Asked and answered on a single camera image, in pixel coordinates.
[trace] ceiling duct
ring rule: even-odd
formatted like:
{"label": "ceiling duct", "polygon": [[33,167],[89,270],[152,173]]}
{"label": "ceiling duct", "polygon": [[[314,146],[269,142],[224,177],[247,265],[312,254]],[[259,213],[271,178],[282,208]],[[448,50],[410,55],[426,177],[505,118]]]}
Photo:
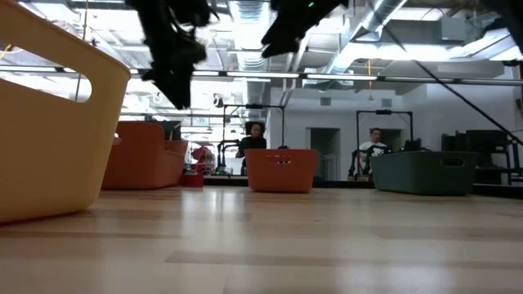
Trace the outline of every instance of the ceiling duct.
{"label": "ceiling duct", "polygon": [[355,25],[342,33],[341,39],[346,42],[345,47],[325,67],[324,74],[344,74],[354,60],[360,58],[358,52],[368,50],[369,45],[351,42],[354,39],[369,42],[378,42],[381,38],[383,26],[392,18],[407,0],[369,0],[365,12],[356,17]]}
{"label": "ceiling duct", "polygon": [[[270,26],[270,8],[268,2],[229,1],[230,13],[235,20],[235,46],[239,52],[239,70],[263,72],[269,69],[269,63],[262,57],[261,40]],[[266,84],[263,82],[243,82],[244,103],[263,104]]]}

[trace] ceiling light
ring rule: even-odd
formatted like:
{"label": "ceiling light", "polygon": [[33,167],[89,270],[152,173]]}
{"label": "ceiling light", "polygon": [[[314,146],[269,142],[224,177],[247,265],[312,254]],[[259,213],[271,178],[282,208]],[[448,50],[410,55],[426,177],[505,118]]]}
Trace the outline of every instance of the ceiling light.
{"label": "ceiling light", "polygon": [[217,71],[210,70],[196,70],[193,72],[193,75],[198,77],[217,77],[219,74]]}
{"label": "ceiling light", "polygon": [[299,78],[299,73],[227,72],[229,77],[238,78]]}
{"label": "ceiling light", "polygon": [[309,79],[342,80],[342,81],[376,81],[378,77],[353,74],[307,74]]}
{"label": "ceiling light", "polygon": [[55,73],[54,67],[49,66],[12,66],[0,65],[0,71],[14,71],[14,72],[39,72],[39,73]]}

